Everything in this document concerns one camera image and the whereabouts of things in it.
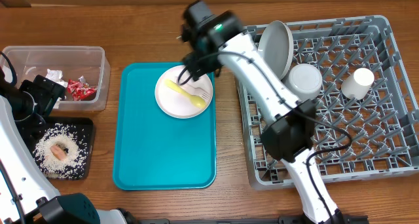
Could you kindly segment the white napkin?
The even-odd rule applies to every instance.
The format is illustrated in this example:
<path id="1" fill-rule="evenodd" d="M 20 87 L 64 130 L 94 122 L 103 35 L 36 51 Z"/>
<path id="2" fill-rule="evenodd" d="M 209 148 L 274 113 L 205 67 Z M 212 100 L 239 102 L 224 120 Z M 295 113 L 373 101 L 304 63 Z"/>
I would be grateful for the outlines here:
<path id="1" fill-rule="evenodd" d="M 63 78 L 63 72 L 62 70 L 51 70 L 51 69 L 47 69 L 47 74 L 45 76 L 47 79 L 54 81 L 57 84 L 62 85 L 65 88 L 64 93 L 66 93 L 67 90 L 67 86 L 68 83 L 65 82 L 62 78 Z M 63 97 L 59 97 L 57 102 L 54 105 L 54 109 L 59 109 L 60 106 L 60 101 L 64 101 L 67 98 L 66 95 L 64 95 Z"/>

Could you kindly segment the red sauce packet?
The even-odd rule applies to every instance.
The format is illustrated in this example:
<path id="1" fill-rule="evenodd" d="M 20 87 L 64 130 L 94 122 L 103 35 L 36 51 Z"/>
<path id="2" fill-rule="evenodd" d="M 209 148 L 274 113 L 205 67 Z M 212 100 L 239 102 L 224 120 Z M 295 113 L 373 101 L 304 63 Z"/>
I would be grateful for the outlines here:
<path id="1" fill-rule="evenodd" d="M 95 94 L 97 87 L 70 79 L 68 80 L 67 91 L 71 94 L 74 101 L 81 101 Z"/>

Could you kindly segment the yellow plastic fork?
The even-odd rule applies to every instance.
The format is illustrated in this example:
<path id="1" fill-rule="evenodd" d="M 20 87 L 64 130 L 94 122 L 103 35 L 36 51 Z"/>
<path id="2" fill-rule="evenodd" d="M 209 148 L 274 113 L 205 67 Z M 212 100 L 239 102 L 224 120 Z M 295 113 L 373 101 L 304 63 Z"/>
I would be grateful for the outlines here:
<path id="1" fill-rule="evenodd" d="M 168 88 L 171 88 L 172 90 L 176 91 L 180 95 L 186 97 L 193 104 L 193 106 L 195 106 L 197 108 L 200 108 L 200 109 L 205 108 L 206 102 L 200 96 L 189 94 L 186 90 L 184 90 L 183 88 L 181 88 L 179 85 L 177 85 L 176 83 L 174 83 L 172 80 L 165 79 L 164 80 L 164 84 Z"/>

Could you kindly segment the pink round plate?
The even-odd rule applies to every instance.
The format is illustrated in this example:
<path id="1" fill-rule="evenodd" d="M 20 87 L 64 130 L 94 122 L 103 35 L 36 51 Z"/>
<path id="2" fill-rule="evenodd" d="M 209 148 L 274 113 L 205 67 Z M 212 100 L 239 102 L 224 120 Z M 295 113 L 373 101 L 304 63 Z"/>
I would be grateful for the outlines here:
<path id="1" fill-rule="evenodd" d="M 165 79 L 172 80 L 177 84 L 177 79 L 183 69 L 183 65 L 177 65 L 175 67 L 169 68 L 160 76 L 155 86 L 155 99 L 159 108 L 161 108 L 161 110 L 163 110 L 163 112 L 165 112 L 167 115 L 178 119 L 188 119 L 203 113 L 209 107 L 213 98 L 213 83 L 208 75 L 201 76 L 201 78 L 199 78 L 197 81 L 190 79 L 187 83 L 180 86 L 192 95 L 194 94 L 192 93 L 192 90 L 187 88 L 187 84 L 194 87 L 200 87 L 209 93 L 211 100 L 205 100 L 206 106 L 203 109 L 193 106 L 193 104 L 186 97 L 180 95 L 171 88 L 168 88 L 164 84 Z"/>

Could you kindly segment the orange food cube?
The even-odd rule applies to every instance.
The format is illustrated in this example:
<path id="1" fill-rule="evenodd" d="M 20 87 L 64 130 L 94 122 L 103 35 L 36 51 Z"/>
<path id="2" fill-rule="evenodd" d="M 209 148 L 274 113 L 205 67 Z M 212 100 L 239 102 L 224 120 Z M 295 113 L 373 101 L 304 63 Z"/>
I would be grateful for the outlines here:
<path id="1" fill-rule="evenodd" d="M 65 160 L 67 158 L 66 152 L 58 145 L 52 145 L 50 151 L 58 160 Z"/>

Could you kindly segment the grey round plate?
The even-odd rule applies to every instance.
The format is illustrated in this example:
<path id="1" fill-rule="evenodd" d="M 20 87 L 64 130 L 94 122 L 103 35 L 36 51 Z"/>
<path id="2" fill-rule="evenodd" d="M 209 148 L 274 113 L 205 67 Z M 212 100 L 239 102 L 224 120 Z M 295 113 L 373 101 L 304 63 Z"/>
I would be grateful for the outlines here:
<path id="1" fill-rule="evenodd" d="M 274 74 L 282 80 L 291 67 L 293 58 L 293 36 L 283 22 L 276 20 L 264 29 L 258 51 Z"/>

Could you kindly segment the white rice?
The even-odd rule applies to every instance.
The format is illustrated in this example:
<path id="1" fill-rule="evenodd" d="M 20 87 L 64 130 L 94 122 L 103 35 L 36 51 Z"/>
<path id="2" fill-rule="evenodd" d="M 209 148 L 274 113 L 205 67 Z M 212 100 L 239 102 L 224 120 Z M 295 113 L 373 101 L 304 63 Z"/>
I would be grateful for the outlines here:
<path id="1" fill-rule="evenodd" d="M 82 179 L 86 175 L 90 154 L 85 136 L 78 137 L 76 126 L 54 123 L 47 128 L 35 144 L 32 155 L 41 172 L 50 179 Z M 50 151 L 52 145 L 60 146 L 67 154 L 65 160 L 58 160 Z"/>

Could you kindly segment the white small bowl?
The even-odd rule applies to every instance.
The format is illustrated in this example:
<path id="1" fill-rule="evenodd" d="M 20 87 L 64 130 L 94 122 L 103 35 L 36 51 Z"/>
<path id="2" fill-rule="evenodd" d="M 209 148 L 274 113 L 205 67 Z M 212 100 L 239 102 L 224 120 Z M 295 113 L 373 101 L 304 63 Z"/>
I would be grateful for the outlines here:
<path id="1" fill-rule="evenodd" d="M 282 79 L 283 84 L 302 102 L 314 100 L 320 93 L 323 78 L 316 67 L 310 64 L 299 64 Z"/>

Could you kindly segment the white paper cup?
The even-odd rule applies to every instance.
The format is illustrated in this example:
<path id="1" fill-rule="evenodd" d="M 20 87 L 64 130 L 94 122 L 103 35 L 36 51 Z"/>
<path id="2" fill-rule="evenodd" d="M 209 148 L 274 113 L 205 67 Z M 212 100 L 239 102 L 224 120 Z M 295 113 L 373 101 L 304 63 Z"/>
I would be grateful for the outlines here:
<path id="1" fill-rule="evenodd" d="M 341 84 L 341 91 L 348 99 L 362 100 L 374 82 L 374 73 L 367 68 L 355 70 Z"/>

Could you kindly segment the silver foil wrapper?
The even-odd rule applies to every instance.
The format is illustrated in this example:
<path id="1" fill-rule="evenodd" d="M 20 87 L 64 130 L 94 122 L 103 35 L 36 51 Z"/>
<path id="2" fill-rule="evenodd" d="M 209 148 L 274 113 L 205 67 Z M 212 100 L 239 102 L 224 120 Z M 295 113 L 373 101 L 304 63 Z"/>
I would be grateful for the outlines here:
<path id="1" fill-rule="evenodd" d="M 86 82 L 86 79 L 81 76 L 79 77 L 79 82 L 83 85 L 83 86 L 89 86 L 89 84 Z"/>

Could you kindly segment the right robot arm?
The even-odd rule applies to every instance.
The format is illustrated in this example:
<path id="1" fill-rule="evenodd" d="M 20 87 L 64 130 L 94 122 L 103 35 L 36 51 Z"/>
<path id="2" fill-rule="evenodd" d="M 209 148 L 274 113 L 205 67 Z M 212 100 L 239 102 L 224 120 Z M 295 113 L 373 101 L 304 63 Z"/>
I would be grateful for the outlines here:
<path id="1" fill-rule="evenodd" d="M 266 152 L 286 167 L 302 201 L 308 223 L 343 223 L 344 216 L 330 197 L 315 160 L 312 142 L 316 107 L 301 102 L 275 76 L 257 52 L 251 35 L 230 11 L 219 16 L 205 2 L 191 3 L 183 13 L 181 39 L 192 52 L 183 59 L 185 66 L 178 84 L 230 69 L 257 102 L 266 124 L 260 141 Z"/>

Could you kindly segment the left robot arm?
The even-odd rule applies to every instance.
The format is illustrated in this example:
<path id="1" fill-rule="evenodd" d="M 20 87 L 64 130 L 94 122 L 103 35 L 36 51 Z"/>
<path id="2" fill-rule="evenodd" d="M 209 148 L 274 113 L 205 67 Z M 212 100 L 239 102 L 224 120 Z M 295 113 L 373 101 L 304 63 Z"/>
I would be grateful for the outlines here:
<path id="1" fill-rule="evenodd" d="M 81 193 L 61 195 L 44 177 L 19 132 L 29 119 L 46 115 L 43 103 L 55 92 L 37 96 L 16 88 L 1 75 L 1 221 L 3 223 L 137 223 L 124 209 L 98 210 Z"/>

